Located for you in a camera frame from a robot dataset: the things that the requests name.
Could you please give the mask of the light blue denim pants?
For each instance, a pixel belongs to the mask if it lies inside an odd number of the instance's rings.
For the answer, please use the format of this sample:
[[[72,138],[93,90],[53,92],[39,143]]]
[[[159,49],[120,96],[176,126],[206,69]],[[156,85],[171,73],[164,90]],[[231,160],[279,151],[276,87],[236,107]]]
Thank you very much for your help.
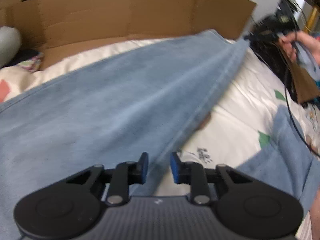
[[[311,239],[317,116],[209,30],[1,71],[1,239]]]

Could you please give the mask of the white patterned bed sheet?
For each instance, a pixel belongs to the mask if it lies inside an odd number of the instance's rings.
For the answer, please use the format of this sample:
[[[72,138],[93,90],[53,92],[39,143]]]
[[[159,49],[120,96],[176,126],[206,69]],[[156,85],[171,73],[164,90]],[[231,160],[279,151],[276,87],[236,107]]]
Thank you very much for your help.
[[[126,41],[30,73],[1,70],[1,239],[17,239],[24,196],[95,164],[113,168],[149,154],[134,195],[188,192],[169,173],[171,152],[219,163],[297,197],[308,216],[319,187],[319,117],[296,104],[243,41],[207,32]]]

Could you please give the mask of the grey plush toy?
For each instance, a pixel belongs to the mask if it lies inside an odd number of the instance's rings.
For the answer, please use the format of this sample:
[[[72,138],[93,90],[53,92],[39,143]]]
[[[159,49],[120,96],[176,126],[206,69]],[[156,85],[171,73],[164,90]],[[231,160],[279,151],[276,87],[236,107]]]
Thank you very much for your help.
[[[8,64],[19,51],[22,38],[16,28],[3,26],[0,29],[0,67]]]

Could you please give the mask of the brown cardboard box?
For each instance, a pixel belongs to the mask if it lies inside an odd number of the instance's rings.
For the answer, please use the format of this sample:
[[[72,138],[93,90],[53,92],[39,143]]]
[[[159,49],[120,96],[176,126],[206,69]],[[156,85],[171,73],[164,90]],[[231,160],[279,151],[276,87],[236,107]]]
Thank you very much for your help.
[[[1,10],[1,25],[18,29],[22,47],[44,53],[43,68],[82,51],[126,40],[216,30],[237,39],[250,0],[28,0]]]

